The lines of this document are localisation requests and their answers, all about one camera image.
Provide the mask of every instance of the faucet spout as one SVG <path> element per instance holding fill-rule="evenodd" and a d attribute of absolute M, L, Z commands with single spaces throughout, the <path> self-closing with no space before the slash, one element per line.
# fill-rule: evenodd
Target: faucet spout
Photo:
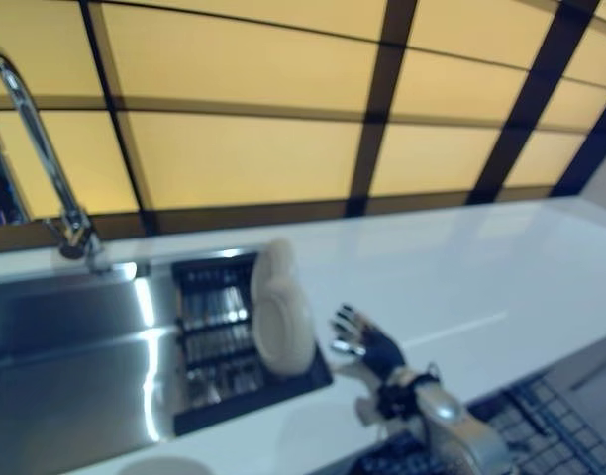
<path fill-rule="evenodd" d="M 90 262 L 94 255 L 101 251 L 100 239 L 85 210 L 78 205 L 74 197 L 28 87 L 12 61 L 1 52 L 1 48 L 0 78 L 22 118 L 61 203 L 62 227 L 58 228 L 50 220 L 45 220 L 58 240 L 59 251 L 68 259 L 86 257 Z M 29 220 L 0 141 L 0 224 L 21 224 Z"/>

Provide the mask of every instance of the dish rack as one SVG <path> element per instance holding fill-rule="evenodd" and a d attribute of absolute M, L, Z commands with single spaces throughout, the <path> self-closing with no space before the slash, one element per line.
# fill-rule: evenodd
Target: dish rack
<path fill-rule="evenodd" d="M 544 375 L 471 411 L 503 435 L 522 475 L 606 475 L 606 442 Z"/>
<path fill-rule="evenodd" d="M 501 433 L 520 475 L 606 475 L 606 442 L 543 374 L 469 409 Z M 361 455 L 347 473 L 444 475 L 438 461 L 408 431 Z"/>
<path fill-rule="evenodd" d="M 185 411 L 183 435 L 332 383 L 319 352 L 307 373 L 272 374 L 253 340 L 251 277 L 256 253 L 173 264 Z"/>

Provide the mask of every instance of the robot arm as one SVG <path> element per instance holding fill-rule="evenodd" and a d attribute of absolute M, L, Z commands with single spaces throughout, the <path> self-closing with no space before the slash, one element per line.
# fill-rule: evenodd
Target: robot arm
<path fill-rule="evenodd" d="M 363 314 L 342 306 L 332 325 L 337 333 L 332 349 L 360 358 L 380 379 L 377 410 L 386 419 L 422 416 L 425 442 L 448 472 L 518 473 L 500 435 L 471 415 L 438 376 L 413 371 L 397 344 Z"/>

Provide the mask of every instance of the stainless steel sink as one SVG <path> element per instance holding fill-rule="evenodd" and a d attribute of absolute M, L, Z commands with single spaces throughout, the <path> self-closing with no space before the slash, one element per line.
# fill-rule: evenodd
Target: stainless steel sink
<path fill-rule="evenodd" d="M 228 249 L 193 262 L 215 268 L 249 255 Z M 239 390 L 218 374 L 192 386 L 200 363 L 188 371 L 175 264 L 0 284 L 0 475 L 84 466 L 331 382 L 319 354 L 307 379 L 270 379 L 261 367 L 261 387 Z M 245 305 L 250 321 L 250 297 Z M 209 364 L 209 374 L 237 368 Z"/>

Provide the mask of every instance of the white countertop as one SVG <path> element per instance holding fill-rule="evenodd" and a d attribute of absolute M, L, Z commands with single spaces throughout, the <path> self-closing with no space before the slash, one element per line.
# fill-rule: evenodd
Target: white countertop
<path fill-rule="evenodd" d="M 579 198 L 115 241 L 112 260 L 292 242 L 323 349 L 342 302 L 368 313 L 417 369 L 436 361 L 464 400 L 606 336 L 606 211 Z M 71 266 L 55 251 L 0 254 L 0 280 Z M 334 367 L 345 364 L 325 351 Z M 306 474 L 374 443 L 340 374 L 322 390 L 78 475 Z"/>

